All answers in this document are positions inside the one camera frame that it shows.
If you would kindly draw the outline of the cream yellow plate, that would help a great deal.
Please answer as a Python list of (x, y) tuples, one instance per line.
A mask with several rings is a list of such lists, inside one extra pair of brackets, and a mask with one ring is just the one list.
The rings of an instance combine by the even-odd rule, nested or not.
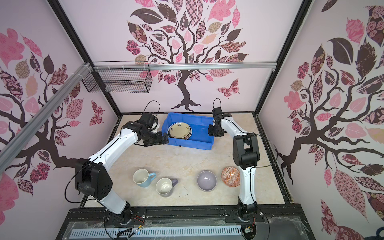
[(187, 123), (174, 123), (168, 129), (168, 136), (174, 139), (187, 140), (192, 135), (192, 128)]

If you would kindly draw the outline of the light blue mug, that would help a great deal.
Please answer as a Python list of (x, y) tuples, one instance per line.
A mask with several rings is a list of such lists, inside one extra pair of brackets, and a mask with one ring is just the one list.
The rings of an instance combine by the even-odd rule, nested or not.
[(149, 173), (146, 169), (139, 169), (133, 175), (133, 181), (141, 188), (147, 188), (156, 178), (156, 173)]

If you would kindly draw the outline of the purple mug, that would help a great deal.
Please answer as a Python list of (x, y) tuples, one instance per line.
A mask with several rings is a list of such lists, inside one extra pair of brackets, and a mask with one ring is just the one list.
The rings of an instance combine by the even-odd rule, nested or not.
[(156, 192), (164, 198), (169, 197), (174, 187), (179, 183), (177, 179), (162, 178), (156, 184)]

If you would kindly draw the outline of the lavender bowl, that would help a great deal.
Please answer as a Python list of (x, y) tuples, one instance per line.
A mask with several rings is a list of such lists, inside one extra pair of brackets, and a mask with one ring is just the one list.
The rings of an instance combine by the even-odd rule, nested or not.
[(211, 171), (202, 171), (197, 177), (197, 185), (204, 192), (213, 191), (217, 186), (217, 177)]

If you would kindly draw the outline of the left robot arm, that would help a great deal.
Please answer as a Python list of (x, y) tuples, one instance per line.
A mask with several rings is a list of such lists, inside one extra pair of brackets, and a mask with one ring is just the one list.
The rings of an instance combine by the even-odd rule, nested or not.
[(144, 147), (165, 145), (168, 138), (158, 131), (157, 118), (150, 121), (129, 121), (120, 133), (97, 153), (88, 159), (79, 159), (75, 166), (75, 189), (84, 195), (94, 197), (109, 212), (121, 215), (129, 208), (114, 190), (109, 175), (116, 160), (132, 145), (143, 141)]

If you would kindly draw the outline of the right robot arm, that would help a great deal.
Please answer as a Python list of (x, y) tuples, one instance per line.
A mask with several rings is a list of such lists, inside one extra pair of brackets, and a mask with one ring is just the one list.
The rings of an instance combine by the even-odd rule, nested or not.
[(257, 213), (255, 175), (260, 160), (258, 136), (240, 127), (233, 117), (216, 117), (209, 125), (209, 135), (220, 138), (227, 133), (233, 138), (233, 160), (240, 172), (238, 214), (242, 220)]

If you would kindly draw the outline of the blue plastic bin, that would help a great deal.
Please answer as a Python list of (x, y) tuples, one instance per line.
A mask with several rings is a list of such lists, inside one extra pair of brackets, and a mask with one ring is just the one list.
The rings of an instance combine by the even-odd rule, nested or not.
[[(183, 123), (191, 127), (190, 137), (188, 139), (172, 138), (169, 134), (173, 128), (172, 125)], [(214, 137), (209, 136), (208, 129), (212, 123), (212, 117), (169, 113), (162, 125), (162, 133), (167, 135), (169, 145), (210, 151), (214, 144)]]

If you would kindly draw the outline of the red patterned bowl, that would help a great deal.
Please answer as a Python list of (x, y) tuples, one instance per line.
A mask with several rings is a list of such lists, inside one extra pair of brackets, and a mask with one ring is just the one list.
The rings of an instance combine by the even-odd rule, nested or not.
[(221, 173), (221, 179), (228, 187), (238, 187), (241, 184), (240, 171), (235, 167), (226, 167)]

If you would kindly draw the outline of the aluminium rail back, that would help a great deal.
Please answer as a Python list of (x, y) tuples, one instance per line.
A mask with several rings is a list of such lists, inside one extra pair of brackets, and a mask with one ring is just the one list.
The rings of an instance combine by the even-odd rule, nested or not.
[(203, 64), (142, 64), (112, 65), (109, 62), (103, 65), (94, 63), (95, 71), (101, 70), (147, 70), (147, 71), (173, 71), (173, 70), (213, 70), (213, 69), (275, 69), (276, 62), (241, 62), (241, 63), (203, 63)]

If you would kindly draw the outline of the aluminium rail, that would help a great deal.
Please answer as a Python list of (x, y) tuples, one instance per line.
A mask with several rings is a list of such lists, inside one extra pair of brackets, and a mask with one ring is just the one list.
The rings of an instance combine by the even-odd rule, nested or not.
[(101, 70), (147, 70), (147, 71), (173, 71), (173, 70), (213, 70), (213, 69), (275, 69), (276, 62), (241, 62), (241, 63), (203, 63), (203, 64), (142, 64), (112, 65), (109, 62), (103, 65), (94, 63), (95, 71)]
[(54, 113), (57, 107), (62, 103), (67, 95), (75, 86), (90, 73), (92, 67), (89, 63), (83, 63), (63, 84), (63, 86), (54, 94), (37, 114), (23, 127), (8, 143), (1, 152), (1, 173), (12, 163), (21, 150), (27, 145), (31, 138), (38, 132), (40, 127)]

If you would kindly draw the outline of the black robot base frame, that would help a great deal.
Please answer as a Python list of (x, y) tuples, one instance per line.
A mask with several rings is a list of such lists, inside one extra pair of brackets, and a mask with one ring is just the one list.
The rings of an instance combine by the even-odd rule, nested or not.
[(309, 222), (299, 204), (260, 205), (257, 213), (242, 220), (235, 205), (184, 207), (133, 207), (126, 224), (104, 208), (69, 210), (57, 239), (68, 240), (73, 229), (240, 226), (242, 240), (313, 240)]

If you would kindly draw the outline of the aluminium rail left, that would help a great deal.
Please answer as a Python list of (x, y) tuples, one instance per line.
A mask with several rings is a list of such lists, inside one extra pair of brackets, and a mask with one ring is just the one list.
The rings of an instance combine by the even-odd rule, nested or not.
[(83, 63), (63, 84), (63, 86), (54, 94), (37, 114), (23, 127), (8, 143), (1, 152), (1, 173), (12, 163), (21, 150), (27, 145), (31, 138), (38, 132), (40, 127), (54, 113), (57, 107), (62, 103), (67, 95), (75, 86), (90, 73), (92, 67), (89, 63)]

